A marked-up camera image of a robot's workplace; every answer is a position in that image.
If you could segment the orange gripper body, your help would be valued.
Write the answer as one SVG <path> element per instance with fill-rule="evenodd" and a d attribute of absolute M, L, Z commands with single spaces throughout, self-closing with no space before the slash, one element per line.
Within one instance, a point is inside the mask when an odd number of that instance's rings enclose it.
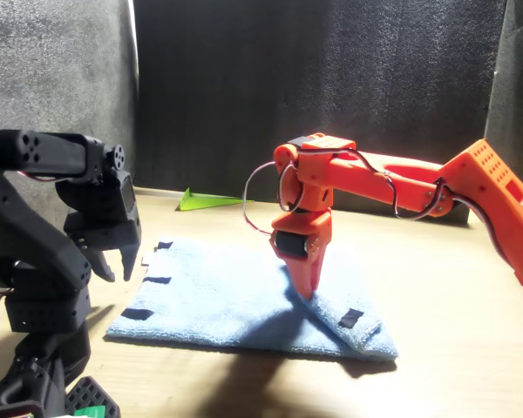
<path fill-rule="evenodd" d="M 288 212 L 272 223 L 270 243 L 283 259 L 314 260 L 331 240 L 331 211 Z"/>

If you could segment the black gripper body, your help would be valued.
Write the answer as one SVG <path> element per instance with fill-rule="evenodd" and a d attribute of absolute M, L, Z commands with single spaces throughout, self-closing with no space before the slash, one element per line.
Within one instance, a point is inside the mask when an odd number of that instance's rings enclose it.
<path fill-rule="evenodd" d="M 90 182 L 65 182 L 70 211 L 65 232 L 80 245 L 99 250 L 137 249 L 141 226 L 132 179 L 125 170 L 109 170 Z"/>

